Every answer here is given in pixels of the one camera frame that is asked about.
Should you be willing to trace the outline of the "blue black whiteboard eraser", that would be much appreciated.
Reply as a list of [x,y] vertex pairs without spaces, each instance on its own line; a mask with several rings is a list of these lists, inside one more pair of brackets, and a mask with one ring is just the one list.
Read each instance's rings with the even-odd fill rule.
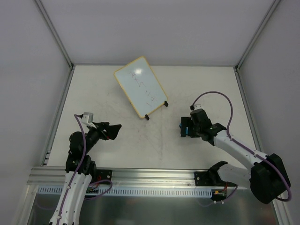
[[187,123],[180,123],[180,132],[189,132],[189,125]]

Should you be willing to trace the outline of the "yellow framed whiteboard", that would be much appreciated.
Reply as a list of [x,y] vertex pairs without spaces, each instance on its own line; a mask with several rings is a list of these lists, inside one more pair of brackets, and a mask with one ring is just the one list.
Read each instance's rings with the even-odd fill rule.
[[118,69],[114,77],[139,118],[149,120],[152,112],[169,105],[167,94],[145,57]]

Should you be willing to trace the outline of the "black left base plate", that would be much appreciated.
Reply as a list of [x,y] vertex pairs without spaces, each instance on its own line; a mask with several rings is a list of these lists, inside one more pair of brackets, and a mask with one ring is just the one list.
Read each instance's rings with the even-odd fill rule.
[[112,180],[112,173],[113,171],[109,169],[97,169],[92,181],[102,181],[99,183],[99,185],[110,185],[110,182],[108,182],[107,180]]

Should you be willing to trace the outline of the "aluminium mounting rail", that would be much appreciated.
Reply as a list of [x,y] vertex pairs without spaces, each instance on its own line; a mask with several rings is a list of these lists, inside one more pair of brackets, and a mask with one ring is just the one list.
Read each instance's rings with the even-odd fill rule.
[[[195,173],[206,173],[196,169],[139,169],[100,168],[111,170],[111,181],[123,187],[184,188],[195,185]],[[62,185],[65,179],[64,167],[33,167],[28,185]]]

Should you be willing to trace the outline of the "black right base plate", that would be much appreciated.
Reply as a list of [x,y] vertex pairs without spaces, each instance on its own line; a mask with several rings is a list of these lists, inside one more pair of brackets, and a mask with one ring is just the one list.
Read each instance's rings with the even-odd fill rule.
[[222,180],[217,172],[211,172],[211,171],[194,172],[194,180],[195,180],[195,185],[197,187],[198,186],[212,186],[212,187],[223,186],[224,187],[226,184],[229,187],[236,186],[236,184],[234,183]]

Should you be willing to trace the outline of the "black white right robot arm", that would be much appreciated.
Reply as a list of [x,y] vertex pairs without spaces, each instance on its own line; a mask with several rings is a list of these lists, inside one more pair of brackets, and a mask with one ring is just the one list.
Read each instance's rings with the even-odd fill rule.
[[234,139],[228,128],[220,123],[213,124],[202,108],[193,110],[188,117],[181,117],[180,136],[201,138],[243,165],[239,168],[220,161],[200,177],[203,181],[217,186],[232,183],[250,189],[256,199],[264,204],[274,199],[280,200],[279,196],[284,192],[288,193],[285,201],[291,199],[291,183],[281,157],[249,149]]

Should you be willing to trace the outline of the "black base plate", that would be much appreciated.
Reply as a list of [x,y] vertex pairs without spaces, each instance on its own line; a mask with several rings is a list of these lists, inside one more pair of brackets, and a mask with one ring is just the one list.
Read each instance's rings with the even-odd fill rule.
[[195,185],[197,187],[198,186],[212,186],[212,187],[223,186],[224,187],[226,184],[229,187],[236,186],[236,184],[234,183],[222,180],[217,172],[211,172],[211,171],[194,172],[194,180],[195,180]]
[[112,173],[113,171],[109,169],[97,169],[92,181],[102,181],[99,183],[99,185],[110,185],[110,182],[108,182],[107,180],[112,180]]

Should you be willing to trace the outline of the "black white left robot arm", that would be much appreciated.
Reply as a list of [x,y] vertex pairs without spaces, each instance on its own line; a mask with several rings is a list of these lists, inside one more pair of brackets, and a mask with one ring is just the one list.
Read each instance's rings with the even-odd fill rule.
[[115,140],[122,125],[110,125],[109,122],[94,123],[85,133],[81,122],[80,131],[70,135],[69,151],[65,166],[65,179],[56,209],[49,221],[50,225],[77,225],[88,188],[100,183],[109,184],[109,188],[97,197],[108,193],[113,183],[109,179],[98,179],[95,161],[88,155],[99,140]]

